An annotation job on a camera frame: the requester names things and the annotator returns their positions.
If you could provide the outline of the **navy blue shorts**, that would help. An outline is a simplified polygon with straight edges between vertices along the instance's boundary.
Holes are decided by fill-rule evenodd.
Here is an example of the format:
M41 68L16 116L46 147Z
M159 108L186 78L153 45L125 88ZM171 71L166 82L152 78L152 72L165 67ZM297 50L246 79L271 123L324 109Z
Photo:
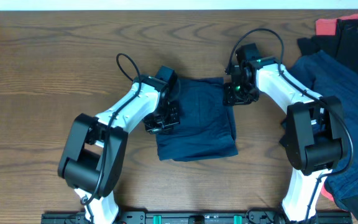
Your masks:
M222 78L179 79L180 124L167 134L157 134L161 161L181 162L219 159L238 155L236 122L231 106L223 105Z

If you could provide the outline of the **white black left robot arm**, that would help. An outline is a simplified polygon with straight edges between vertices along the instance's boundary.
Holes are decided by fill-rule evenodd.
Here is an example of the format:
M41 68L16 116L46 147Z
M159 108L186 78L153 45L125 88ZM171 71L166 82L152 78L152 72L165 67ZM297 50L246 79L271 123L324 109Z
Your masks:
M113 223L119 213L113 188L119 180L129 134L144 123L150 134L171 131L180 123L169 97L175 73L142 75L129 92L108 110L78 115L70 129L58 175L80 196L88 223Z

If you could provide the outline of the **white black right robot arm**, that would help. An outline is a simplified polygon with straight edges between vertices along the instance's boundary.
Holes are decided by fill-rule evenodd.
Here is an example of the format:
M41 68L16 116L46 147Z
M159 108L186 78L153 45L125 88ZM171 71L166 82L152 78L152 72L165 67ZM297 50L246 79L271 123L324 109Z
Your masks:
M316 203L325 180L339 174L337 165L353 149L340 100L305 87L273 57L236 54L236 60L226 67L231 82L224 84L224 104L249 105L265 93L286 114L280 144L293 169L273 223L339 220L318 213Z

